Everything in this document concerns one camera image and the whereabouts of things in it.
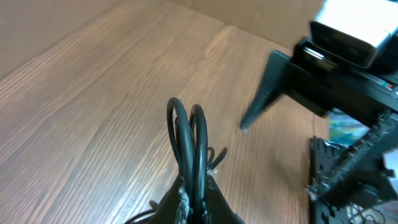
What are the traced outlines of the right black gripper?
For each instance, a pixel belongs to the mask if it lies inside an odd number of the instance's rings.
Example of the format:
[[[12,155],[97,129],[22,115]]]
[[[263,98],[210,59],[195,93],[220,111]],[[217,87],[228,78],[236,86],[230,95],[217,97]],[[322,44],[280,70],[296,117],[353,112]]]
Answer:
[[[312,185],[307,186],[311,199],[319,199],[342,183],[359,164],[379,158],[397,147],[397,96],[374,81],[375,77],[353,71],[320,73],[290,62],[290,57],[273,50],[252,102],[239,127],[249,127],[284,93],[318,116],[333,108],[354,118],[369,131],[342,153],[339,161]]]

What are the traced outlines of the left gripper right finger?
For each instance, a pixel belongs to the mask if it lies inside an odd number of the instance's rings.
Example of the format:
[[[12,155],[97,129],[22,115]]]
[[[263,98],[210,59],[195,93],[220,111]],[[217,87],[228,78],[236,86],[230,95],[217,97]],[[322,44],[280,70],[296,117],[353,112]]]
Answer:
[[[245,222],[229,207],[214,178],[211,175],[208,175],[207,178],[208,188],[206,193],[204,223],[245,224]]]

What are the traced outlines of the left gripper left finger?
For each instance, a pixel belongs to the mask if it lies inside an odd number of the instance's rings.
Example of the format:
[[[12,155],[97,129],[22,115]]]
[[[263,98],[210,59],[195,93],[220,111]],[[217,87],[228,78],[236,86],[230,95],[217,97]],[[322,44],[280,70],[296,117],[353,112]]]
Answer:
[[[190,217],[190,199],[185,187],[185,179],[178,176],[147,223],[187,224]]]

